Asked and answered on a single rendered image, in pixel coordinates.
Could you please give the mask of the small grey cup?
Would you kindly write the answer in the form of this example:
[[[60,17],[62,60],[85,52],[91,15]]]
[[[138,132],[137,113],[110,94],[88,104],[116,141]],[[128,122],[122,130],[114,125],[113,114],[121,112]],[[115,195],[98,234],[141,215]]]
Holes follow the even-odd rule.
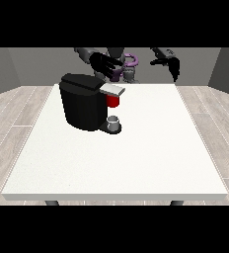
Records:
[[[119,119],[117,116],[109,116],[107,118],[108,130],[116,131],[119,128]]]

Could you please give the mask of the pale grey machine lid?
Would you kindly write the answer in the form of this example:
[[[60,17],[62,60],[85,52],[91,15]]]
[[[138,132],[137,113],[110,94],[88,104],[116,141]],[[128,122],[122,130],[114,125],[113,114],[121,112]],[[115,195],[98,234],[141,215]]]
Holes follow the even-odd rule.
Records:
[[[113,97],[119,97],[124,91],[125,91],[124,88],[116,86],[114,84],[110,84],[110,83],[105,83],[100,88],[101,93],[105,95],[113,96]]]

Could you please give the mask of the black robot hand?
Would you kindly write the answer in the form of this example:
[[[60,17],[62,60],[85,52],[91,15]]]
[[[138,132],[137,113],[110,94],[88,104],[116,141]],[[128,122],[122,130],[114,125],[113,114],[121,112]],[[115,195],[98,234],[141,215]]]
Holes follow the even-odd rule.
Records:
[[[99,52],[94,52],[90,56],[89,61],[95,71],[109,78],[113,77],[114,70],[117,66],[123,66],[121,61]]]
[[[178,77],[180,75],[180,61],[176,57],[154,59],[150,62],[150,64],[161,64],[163,66],[167,66],[170,73],[172,74],[173,80],[178,80]]]

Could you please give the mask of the red pod holder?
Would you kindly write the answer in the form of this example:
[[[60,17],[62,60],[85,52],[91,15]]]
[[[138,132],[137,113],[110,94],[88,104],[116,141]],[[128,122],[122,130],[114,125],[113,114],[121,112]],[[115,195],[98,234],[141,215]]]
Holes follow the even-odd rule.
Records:
[[[106,99],[107,99],[107,106],[110,108],[115,108],[119,105],[119,97],[107,95]]]

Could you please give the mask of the black coffee machine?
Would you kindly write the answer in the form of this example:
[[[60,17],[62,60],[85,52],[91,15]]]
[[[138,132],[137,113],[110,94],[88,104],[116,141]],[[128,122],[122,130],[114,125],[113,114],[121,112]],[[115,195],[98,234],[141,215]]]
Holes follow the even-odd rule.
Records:
[[[109,134],[121,132],[108,130],[108,106],[100,88],[107,83],[98,77],[67,73],[61,78],[59,90],[67,122],[81,130],[102,130]]]

